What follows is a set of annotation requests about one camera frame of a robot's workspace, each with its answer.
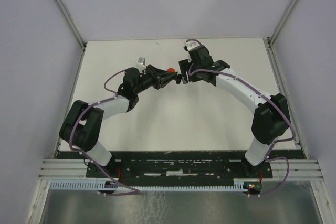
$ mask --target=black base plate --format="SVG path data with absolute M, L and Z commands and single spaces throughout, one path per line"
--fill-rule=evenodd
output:
M 239 160 L 246 151 L 183 151 L 183 152 L 111 152 L 130 186 L 232 186 L 234 178 L 272 178 L 270 164 L 247 176 Z M 302 150 L 275 150 L 270 158 L 285 156 L 288 159 L 306 159 Z M 58 152 L 57 159 L 82 159 L 78 152 Z M 195 176 L 167 176 L 171 171 Z M 118 177 L 117 171 L 109 171 Z M 89 163 L 87 177 L 105 177 L 96 166 Z

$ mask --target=white cable carrier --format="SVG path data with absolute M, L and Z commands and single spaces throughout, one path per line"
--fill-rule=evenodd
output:
M 124 187 L 116 187 L 115 184 L 106 187 L 105 180 L 68 180 L 54 179 L 49 189 L 53 190 L 128 190 Z M 243 188 L 244 182 L 236 181 L 234 186 L 133 186 L 140 191 L 247 191 Z

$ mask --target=black mounting plate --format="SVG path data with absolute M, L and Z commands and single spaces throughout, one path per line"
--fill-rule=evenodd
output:
M 131 186 L 233 186 L 234 178 L 259 179 L 261 172 L 263 178 L 273 178 L 267 162 L 247 176 L 238 159 L 240 155 L 229 158 L 226 155 L 229 152 L 112 153 L 125 176 L 125 183 Z M 118 172 L 111 175 L 116 178 Z M 88 165 L 86 176 L 105 177 L 92 163 Z

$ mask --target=metal frame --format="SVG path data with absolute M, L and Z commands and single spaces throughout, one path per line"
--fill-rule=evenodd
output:
M 308 157 L 308 149 L 307 149 L 307 146 L 306 146 L 306 144 L 303 140 L 302 130 L 299 127 L 298 120 L 297 120 L 297 117 L 295 115 L 295 112 L 294 112 L 294 109 L 293 109 L 293 106 L 292 106 L 290 95 L 289 95 L 287 89 L 285 88 L 286 87 L 285 79 L 284 79 L 282 71 L 280 69 L 280 64 L 279 64 L 278 59 L 276 57 L 274 47 L 269 44 L 268 40 L 264 39 L 264 43 L 265 43 L 267 55 L 268 55 L 269 62 L 271 64 L 271 67 L 272 67 L 272 70 L 273 70 L 273 73 L 274 73 L 274 77 L 275 77 L 275 81 L 277 83 L 278 89 L 282 94 L 284 94 L 287 97 L 291 122 L 292 122 L 292 125 L 294 126 L 294 129 L 296 130 L 296 133 L 297 133 L 296 140 L 294 141 L 296 149 L 302 149 L 304 154 L 306 155 L 306 157 Z
M 323 181 L 320 166 L 316 159 L 291 159 L 288 181 Z M 280 181 L 285 176 L 287 164 L 279 160 L 271 163 L 273 178 L 264 178 L 263 181 Z M 69 180 L 104 180 L 106 178 L 87 178 L 87 167 L 82 159 L 45 159 L 39 174 L 40 180 L 69 179 Z M 234 179 L 234 181 L 257 181 L 258 179 Z
M 67 10 L 65 4 L 62 0 L 55 0 L 57 6 L 59 7 L 60 12 L 65 18 L 65 21 L 69 25 L 70 29 L 72 30 L 74 36 L 77 39 L 77 42 L 82 47 L 82 54 L 81 59 L 79 62 L 79 66 L 77 69 L 77 74 L 75 77 L 73 90 L 71 92 L 71 96 L 69 99 L 70 106 L 71 98 L 73 96 L 73 92 L 76 86 L 76 82 L 79 75 L 79 70 L 85 50 L 86 43 L 80 36 L 80 32 L 78 27 L 75 25 L 69 11 Z M 283 74 L 279 67 L 279 63 L 276 57 L 276 53 L 274 51 L 273 45 L 279 38 L 285 24 L 287 23 L 290 15 L 292 14 L 294 8 L 298 4 L 299 0 L 290 0 L 279 23 L 277 24 L 272 36 L 265 40 L 265 46 L 267 50 L 267 54 L 269 56 L 269 60 L 271 63 L 271 67 L 273 69 L 275 79 L 277 81 L 278 88 L 280 92 L 284 93 L 288 98 L 289 108 L 290 108 L 290 116 L 292 118 L 292 123 L 297 130 L 298 141 L 295 142 L 297 149 L 303 149 L 304 153 L 308 157 L 308 150 L 304 140 L 302 138 L 302 131 L 298 125 L 296 115 L 294 110 L 292 109 L 292 104 L 290 102 L 290 96 L 288 91 L 286 90 L 285 80 L 283 78 Z M 55 146 L 55 150 L 57 150 L 59 141 Z M 317 201 L 317 205 L 323 220 L 323 223 L 336 223 L 336 216 L 334 207 L 332 205 L 330 196 L 328 194 L 325 182 L 323 180 L 323 176 L 318 164 L 318 161 L 313 160 L 290 160 L 290 167 L 291 170 L 289 172 L 288 181 L 311 181 L 311 186 L 313 188 L 314 196 Z M 274 177 L 272 179 L 264 179 L 265 181 L 280 181 L 285 175 L 287 165 L 285 161 L 277 161 L 271 163 L 271 168 Z M 45 205 L 45 201 L 47 198 L 48 191 L 50 189 L 50 185 L 54 188 L 57 181 L 60 180 L 67 182 L 74 182 L 77 185 L 85 185 L 89 183 L 102 183 L 108 181 L 106 178 L 87 178 L 86 177 L 86 166 L 83 163 L 82 159 L 46 159 L 43 162 L 43 166 L 41 168 L 38 183 L 36 187 L 36 191 L 34 193 L 32 205 L 27 217 L 26 223 L 28 224 L 35 224 L 39 223 L 42 217 L 43 208 Z M 234 179 L 235 185 L 239 185 L 243 181 L 253 181 L 251 179 Z M 75 186 L 72 186 L 70 183 L 64 183 L 61 185 L 62 189 L 73 189 Z M 167 189 L 167 188 L 140 188 L 142 190 L 160 190 L 160 189 Z M 226 188 L 177 188 L 178 190 L 223 190 Z
M 67 110 L 66 110 L 66 113 L 64 115 L 64 118 L 63 120 L 65 120 L 66 116 L 67 116 L 67 113 L 68 111 L 70 110 L 71 108 L 71 101 L 72 101 L 72 98 L 74 97 L 74 93 L 75 93 L 75 88 L 76 88 L 76 84 L 77 84 L 77 81 L 78 81 L 78 76 L 79 76 L 79 72 L 80 72 L 80 68 L 82 66 L 82 63 L 83 63 L 83 58 L 84 58 L 84 54 L 85 54 L 85 50 L 86 50 L 86 47 L 82 48 L 81 50 L 81 53 L 80 53 L 80 59 L 79 59 L 79 62 L 78 62 L 78 66 L 77 66 L 77 70 L 76 70 L 76 75 L 75 75 L 75 79 L 73 81 L 73 84 L 72 84 L 72 88 L 71 88 L 71 92 L 70 92 L 70 96 L 69 96 L 69 99 L 68 99 L 68 105 L 67 105 Z M 57 151 L 60 147 L 60 143 L 61 143 L 61 140 L 59 137 L 57 137 L 57 140 L 55 142 L 55 146 L 54 148 L 52 149 L 53 150 L 53 158 L 56 157 L 56 154 L 57 154 Z
M 63 15 L 66 23 L 69 25 L 73 35 L 75 36 L 75 38 L 77 39 L 78 44 L 82 47 L 85 48 L 85 42 L 82 39 L 82 37 L 80 36 L 80 32 L 78 27 L 75 25 L 75 22 L 72 18 L 72 16 L 70 15 L 68 8 L 66 7 L 66 5 L 64 4 L 64 2 L 62 0 L 54 0 L 56 5 L 58 6 L 61 14 Z
M 284 13 L 282 14 L 277 26 L 271 37 L 268 39 L 269 44 L 272 46 L 279 38 L 280 33 L 282 32 L 284 26 L 286 25 L 290 15 L 293 13 L 295 7 L 299 3 L 300 0 L 289 0 L 289 3 L 286 6 Z

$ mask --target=black bracket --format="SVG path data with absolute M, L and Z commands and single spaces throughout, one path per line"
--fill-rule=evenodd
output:
M 290 121 L 286 97 L 279 93 L 276 96 L 272 95 L 271 101 Z M 286 129 L 288 129 L 288 124 L 269 102 L 259 104 L 252 122 L 252 133 L 259 142 L 269 145 L 274 139 L 283 135 Z
M 128 111 L 131 111 L 139 101 L 138 94 L 153 87 L 155 89 L 164 88 L 172 80 L 180 84 L 182 76 L 177 72 L 169 72 L 152 65 L 148 65 L 143 73 L 137 68 L 129 68 L 125 71 L 123 83 L 118 88 L 118 94 L 126 97 L 130 103 Z
M 183 84 L 187 84 L 189 82 L 196 81 L 206 81 L 216 86 L 216 76 L 218 74 L 215 73 L 207 73 L 207 72 L 198 72 L 192 76 L 189 75 L 189 70 L 192 72 L 197 69 L 207 69 L 207 70 L 215 70 L 222 71 L 225 68 L 230 68 L 230 65 L 222 60 L 218 60 L 214 62 L 212 57 L 210 56 L 209 50 L 200 45 L 195 47 L 189 51 L 189 55 L 191 58 L 191 62 L 187 59 L 179 61 L 179 66 L 182 74 Z
M 80 100 L 73 103 L 59 131 L 59 137 L 61 139 L 69 143 L 71 131 L 74 128 L 73 126 L 87 107 L 88 104 Z M 78 146 L 85 152 L 91 150 L 98 141 L 103 114 L 104 111 L 100 108 L 91 108 L 88 110 L 82 118 L 86 120 L 86 123 L 85 125 L 78 124 L 73 135 L 72 144 Z

